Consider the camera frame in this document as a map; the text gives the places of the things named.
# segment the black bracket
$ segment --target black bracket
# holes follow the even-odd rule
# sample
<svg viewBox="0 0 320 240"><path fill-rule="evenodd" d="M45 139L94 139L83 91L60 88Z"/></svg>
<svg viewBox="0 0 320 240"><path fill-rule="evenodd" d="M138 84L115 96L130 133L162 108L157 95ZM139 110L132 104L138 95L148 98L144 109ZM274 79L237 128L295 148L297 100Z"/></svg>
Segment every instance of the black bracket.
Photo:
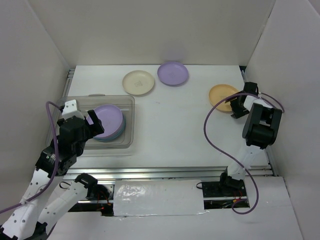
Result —
<svg viewBox="0 0 320 240"><path fill-rule="evenodd" d="M48 235L46 233L47 223L37 222L35 226L35 231L31 237L26 238L25 240L46 240Z"/></svg>
<svg viewBox="0 0 320 240"><path fill-rule="evenodd" d="M228 176L228 168L220 175L220 184L225 189L242 190L245 188L243 180L235 180Z"/></svg>
<svg viewBox="0 0 320 240"><path fill-rule="evenodd" d="M59 125L57 139L60 162L56 176L64 176L69 168L76 163L77 157L83 154L86 142L105 131L95 111L89 110L88 114L93 124L89 124L86 118L82 119L76 116L57 121ZM35 164L36 169L44 170L50 178L54 170L55 160L55 146L52 140L50 146L41 152Z"/></svg>
<svg viewBox="0 0 320 240"><path fill-rule="evenodd" d="M247 195L243 182L237 187L225 185L222 181L205 181L201 182L201 185L204 198L242 197Z"/></svg>
<svg viewBox="0 0 320 240"><path fill-rule="evenodd" d="M254 103L242 132L246 145L258 146L261 149L272 145L277 138L281 116L280 109Z"/></svg>
<svg viewBox="0 0 320 240"><path fill-rule="evenodd" d="M98 180L87 173L81 173L74 180L75 183L81 183L86 189L88 189L87 199L92 198L95 195L96 187L98 185Z"/></svg>
<svg viewBox="0 0 320 240"><path fill-rule="evenodd" d="M238 94L243 94L243 93L253 94L258 96L258 93L259 93L258 85L255 82L245 82L243 90L238 92ZM226 101L226 102L230 102L230 106L233 113L231 117L238 119L249 113L249 111L244 107L246 97L247 96L236 96Z"/></svg>

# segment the purple plate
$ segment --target purple plate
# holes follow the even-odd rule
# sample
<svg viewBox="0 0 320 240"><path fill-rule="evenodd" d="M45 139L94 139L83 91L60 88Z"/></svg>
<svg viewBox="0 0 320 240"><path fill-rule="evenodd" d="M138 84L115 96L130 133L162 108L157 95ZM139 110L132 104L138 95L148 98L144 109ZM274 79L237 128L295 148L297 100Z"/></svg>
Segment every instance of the purple plate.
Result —
<svg viewBox="0 0 320 240"><path fill-rule="evenodd" d="M168 61L158 68L158 77L161 82L170 86L183 84L189 78L188 69L180 62Z"/></svg>
<svg viewBox="0 0 320 240"><path fill-rule="evenodd" d="M101 120L104 128L104 133L97 135L97 138L112 137L113 134L117 133L123 127L124 117L117 106L110 104L98 106L94 109L94 112L98 119ZM93 124L90 116L88 116L87 121L89 124Z"/></svg>
<svg viewBox="0 0 320 240"><path fill-rule="evenodd" d="M125 131L125 128L126 128L126 118L125 116L123 116L123 124L121 125L119 131L115 132L110 137L99 138L94 136L93 138L100 142L109 142L119 137Z"/></svg>

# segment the white table surface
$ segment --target white table surface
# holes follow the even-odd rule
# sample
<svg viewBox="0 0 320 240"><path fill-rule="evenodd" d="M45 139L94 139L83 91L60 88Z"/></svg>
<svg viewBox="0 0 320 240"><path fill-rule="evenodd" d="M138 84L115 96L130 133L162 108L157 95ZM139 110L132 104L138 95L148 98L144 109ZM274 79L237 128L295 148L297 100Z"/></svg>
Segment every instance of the white table surface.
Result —
<svg viewBox="0 0 320 240"><path fill-rule="evenodd" d="M68 96L126 95L123 77L144 70L155 78L152 92L135 97L134 140L127 149L85 151L73 168L225 167L232 160L206 141L204 120L212 108L209 90L229 84L242 90L238 66L187 65L190 78L179 87L167 86L157 77L158 65L77 66ZM209 138L233 156L245 147L242 130L246 117L233 119L215 111L208 124ZM253 167L267 168L264 152Z"/></svg>

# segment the plate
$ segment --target plate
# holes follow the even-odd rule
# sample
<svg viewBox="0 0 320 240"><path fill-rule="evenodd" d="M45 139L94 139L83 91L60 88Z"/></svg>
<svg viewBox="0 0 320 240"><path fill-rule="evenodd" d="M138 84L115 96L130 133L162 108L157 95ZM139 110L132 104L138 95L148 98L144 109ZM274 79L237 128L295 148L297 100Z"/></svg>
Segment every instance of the plate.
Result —
<svg viewBox="0 0 320 240"><path fill-rule="evenodd" d="M114 140L114 139L118 138L125 131L125 128L126 128L126 118L125 118L125 116L123 116L123 123L120 126L119 130L116 131L114 134L111 134L108 137L96 137L96 136L94 136L93 138L98 140L98 141L100 141L100 142L109 142L111 140Z"/></svg>
<svg viewBox="0 0 320 240"><path fill-rule="evenodd" d="M155 78L147 71L131 71L124 76L122 86L131 95L144 95L155 85Z"/></svg>
<svg viewBox="0 0 320 240"><path fill-rule="evenodd" d="M124 116L117 106L111 104L101 105L95 108L94 112L98 119L101 120L104 128L104 133L95 136L95 138L107 139L123 129ZM89 124L93 123L90 116L88 116L87 121Z"/></svg>
<svg viewBox="0 0 320 240"><path fill-rule="evenodd" d="M188 69L180 62L168 61L162 64L157 71L161 82L169 86L179 86L189 78Z"/></svg>
<svg viewBox="0 0 320 240"><path fill-rule="evenodd" d="M212 106L214 106L218 102L220 102L222 99L225 99L226 97L229 97L238 92L239 91L233 86L230 86L228 84L218 84L210 89L209 100ZM227 103L222 102L219 106L217 106L216 109L225 113L232 112L230 102L227 102Z"/></svg>

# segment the wire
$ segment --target wire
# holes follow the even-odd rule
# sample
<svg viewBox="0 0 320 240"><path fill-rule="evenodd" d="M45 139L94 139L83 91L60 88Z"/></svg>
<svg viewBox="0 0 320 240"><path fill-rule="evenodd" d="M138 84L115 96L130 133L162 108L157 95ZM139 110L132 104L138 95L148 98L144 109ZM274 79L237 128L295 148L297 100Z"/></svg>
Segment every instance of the wire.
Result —
<svg viewBox="0 0 320 240"><path fill-rule="evenodd" d="M53 172L51 174L51 177L50 177L50 180L49 182L47 183L47 185L42 189L40 190L38 193L36 193L34 196L28 198L26 200L26 202L31 202L32 200L36 199L37 197L39 197L45 190L48 189L48 187L50 186L50 184L53 182L56 174L57 174L57 171L58 171L58 164L59 164L59 161L60 161L60 158L59 158L59 149L58 149L58 139L57 139L57 134L56 134L56 128L55 128L55 124L54 124L54 120L52 118L52 115L51 115L51 112L50 112L50 107L49 105L52 105L56 108L58 108L60 110L60 107L58 105L56 105L55 103L51 102L51 101L47 101L45 103L45 109L46 109L46 114L49 118L49 122L50 122L50 127L51 127L51 130L52 130L52 134L53 134L53 145L54 145L54 154L55 154L55 162L54 162L54 168L53 168ZM15 208L18 208L20 206L22 206L23 204L22 203L18 203L16 205L12 205L10 207L7 207L3 210L0 211L0 214L3 214L7 211L10 211L12 209L15 209Z"/></svg>
<svg viewBox="0 0 320 240"><path fill-rule="evenodd" d="M197 189L201 189L201 190L202 190L202 187L199 187L199 186L198 186L199 184L202 184L202 182L197 183L197 184L195 185L195 187L196 187Z"/></svg>
<svg viewBox="0 0 320 240"><path fill-rule="evenodd" d="M269 94L266 94L266 93L264 93L264 92L261 92L261 94L262 95L265 95L265 96L267 96L267 97L269 97L269 98L271 98L273 101L275 101L277 104L279 104L279 106L280 106L280 108L282 109L282 113L285 113L285 108L284 108L284 106L281 104L281 102L279 102L277 99L275 99L273 96L270 96ZM273 104L272 103L270 103L267 99L265 99L265 98L262 98L264 101L266 101L268 104L270 104L271 106L273 106Z"/></svg>
<svg viewBox="0 0 320 240"><path fill-rule="evenodd" d="M108 205L110 205L110 203L109 203L109 199L108 199L107 195L106 195L103 191L100 191L100 193L102 193L102 194L103 194L103 196L104 196L104 197L105 197L105 199L106 199L107 204L108 204Z"/></svg>
<svg viewBox="0 0 320 240"><path fill-rule="evenodd" d="M205 136L205 139L207 140L207 142L212 146L214 147L216 150L218 150L220 153L226 155L227 157L231 158L232 160L234 160L237 164L239 164L242 168L244 168L244 170L246 171L246 173L249 175L249 177L251 178L252 182L253 182L253 185L254 185L254 188L255 188L255 192L256 192L256 199L255 199L255 203L254 205L252 206L251 209L249 209L248 211L245 211L245 212L239 212L237 210L235 210L235 205L239 202L243 202L243 201L246 201L245 199L241 199L241 200L238 200L237 202L234 202L231 206L231 209L236 213L236 214L240 214L240 215L245 215L245 214L249 214L251 213L255 208L256 206L258 205L258 202L259 202L259 190L258 190L258 186L256 184L256 181L254 180L254 177L251 175L251 173L245 168L245 166L239 162L235 157L231 156L229 153L223 151L221 148L217 147L216 145L214 145L208 135L207 135L207 123L208 123L208 119L210 117L210 115L212 114L212 112L223 102L229 100L229 99L232 99L234 97L239 97L239 96L252 96L252 97L255 97L255 98L258 98L256 95L254 94L250 94L250 93L236 93L236 94L233 94L231 96L228 96L224 99L222 99L221 101L219 101L216 105L213 106L213 108L209 111L209 113L207 114L205 120L204 120L204 124L203 124L203 133L204 133L204 136Z"/></svg>
<svg viewBox="0 0 320 240"><path fill-rule="evenodd" d="M66 182L66 181L60 182L60 183L59 183L59 187L60 187L61 189L65 189L65 190L67 190L68 188L65 188L65 187L61 186L61 184L67 184L67 185L71 186L71 184L68 183L68 182Z"/></svg>
<svg viewBox="0 0 320 240"><path fill-rule="evenodd" d="M99 207L99 198L100 198L100 195L99 195L99 193L98 193L97 200L96 200L96 207L97 207L97 208Z"/></svg>
<svg viewBox="0 0 320 240"><path fill-rule="evenodd" d="M268 99L265 99L264 97L261 97L261 99L263 100L263 101L265 101L267 104L269 104L269 105L271 105L271 107L273 107L273 108L277 108L272 102L270 102Z"/></svg>
<svg viewBox="0 0 320 240"><path fill-rule="evenodd" d="M51 228L51 230L50 230L50 232L49 232L49 234L48 234L48 236L47 236L46 238L49 238L49 237L50 237L50 235L51 235L52 232L54 231L56 225L57 225L57 224L53 225L53 227Z"/></svg>

